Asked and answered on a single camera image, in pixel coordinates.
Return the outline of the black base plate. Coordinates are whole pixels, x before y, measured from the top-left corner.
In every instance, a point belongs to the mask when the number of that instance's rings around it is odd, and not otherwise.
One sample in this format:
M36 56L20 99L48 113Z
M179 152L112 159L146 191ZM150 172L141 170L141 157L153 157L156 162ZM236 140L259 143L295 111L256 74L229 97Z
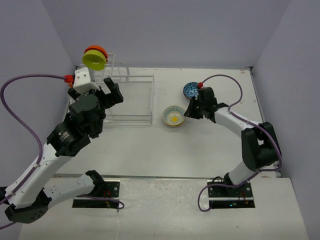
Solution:
M249 182L238 188L211 186L208 188L207 193L211 209L247 209L256 207Z
M120 210L123 205L119 203L120 181L107 179L103 186L95 187L90 193L73 199L72 208L79 209L116 209Z

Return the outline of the yellow patterned bowl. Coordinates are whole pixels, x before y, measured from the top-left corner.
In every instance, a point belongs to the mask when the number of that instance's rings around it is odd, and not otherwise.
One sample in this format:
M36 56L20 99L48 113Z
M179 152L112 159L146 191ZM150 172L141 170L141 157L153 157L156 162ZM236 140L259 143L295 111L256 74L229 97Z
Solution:
M164 123L170 127L178 127L182 125L186 117L185 109L178 105L170 105L167 108L164 109L162 113L162 119Z

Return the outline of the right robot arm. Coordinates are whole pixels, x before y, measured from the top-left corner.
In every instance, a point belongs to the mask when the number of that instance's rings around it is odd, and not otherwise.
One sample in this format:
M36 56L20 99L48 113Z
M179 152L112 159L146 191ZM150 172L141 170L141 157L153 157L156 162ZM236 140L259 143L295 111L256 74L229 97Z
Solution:
M223 188L227 196L233 197L241 191L241 186L253 179L260 172L278 171L279 168L266 169L278 162L282 166L282 154L271 123L258 123L231 111L225 103L218 103L211 87L198 84L197 97L192 97L184 113L192 119L206 118L225 127L241 140L241 161L226 173L221 183L212 187Z

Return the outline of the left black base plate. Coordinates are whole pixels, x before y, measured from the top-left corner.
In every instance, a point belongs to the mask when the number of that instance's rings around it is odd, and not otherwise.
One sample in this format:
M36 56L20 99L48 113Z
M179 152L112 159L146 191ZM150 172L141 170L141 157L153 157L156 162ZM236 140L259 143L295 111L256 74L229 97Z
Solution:
M119 203L120 181L107 179L103 186L95 187L90 193L73 199L72 208L79 209L116 209L120 210L123 205Z

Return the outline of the orange bowl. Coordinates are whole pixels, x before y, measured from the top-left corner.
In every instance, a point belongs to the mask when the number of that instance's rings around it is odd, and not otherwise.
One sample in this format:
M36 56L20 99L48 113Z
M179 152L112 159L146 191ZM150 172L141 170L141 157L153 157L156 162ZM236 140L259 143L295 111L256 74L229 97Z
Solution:
M91 46L88 46L85 50L84 50L84 54L90 50L96 50L96 51L99 51L100 53L102 53L104 55L104 57L107 59L108 58L108 53L106 52L106 50L99 46L99 45L91 45Z

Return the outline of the lime green bowl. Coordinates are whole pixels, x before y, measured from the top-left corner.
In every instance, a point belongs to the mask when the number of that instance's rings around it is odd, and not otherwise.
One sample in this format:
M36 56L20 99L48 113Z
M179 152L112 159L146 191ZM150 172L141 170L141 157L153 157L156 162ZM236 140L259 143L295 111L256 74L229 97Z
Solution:
M90 49L83 54L82 63L94 71L102 71L105 68L107 59L99 50Z

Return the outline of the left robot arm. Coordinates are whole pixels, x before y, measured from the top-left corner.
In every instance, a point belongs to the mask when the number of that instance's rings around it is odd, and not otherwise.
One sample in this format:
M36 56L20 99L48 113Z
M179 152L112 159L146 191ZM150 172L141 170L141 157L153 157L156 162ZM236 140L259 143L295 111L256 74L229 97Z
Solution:
M49 134L45 144L38 143L38 157L27 170L10 186L1 187L0 202L7 205L4 213L10 225L33 223L50 208L74 197L101 201L106 206L115 203L118 210L125 207L123 202L111 197L104 179L95 170L62 187L46 185L57 170L99 137L105 110L124 101L118 84L109 77L103 82L110 90L108 94L93 86L83 93L75 87L68 90L74 102L64 120Z

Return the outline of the blue patterned bowl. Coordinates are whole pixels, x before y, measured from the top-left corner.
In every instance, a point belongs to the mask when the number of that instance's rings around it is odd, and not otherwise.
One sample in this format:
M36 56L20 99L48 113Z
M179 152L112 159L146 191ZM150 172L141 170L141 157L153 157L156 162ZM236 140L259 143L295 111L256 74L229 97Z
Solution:
M182 89L183 95L197 97L198 96L198 82L189 82Z

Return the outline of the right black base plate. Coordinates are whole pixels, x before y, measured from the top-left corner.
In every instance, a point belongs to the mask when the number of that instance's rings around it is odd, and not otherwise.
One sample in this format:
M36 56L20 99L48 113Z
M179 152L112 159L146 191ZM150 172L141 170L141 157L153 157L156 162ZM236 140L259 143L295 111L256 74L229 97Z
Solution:
M249 182L238 188L211 186L208 188L207 193L211 209L247 209L256 207Z

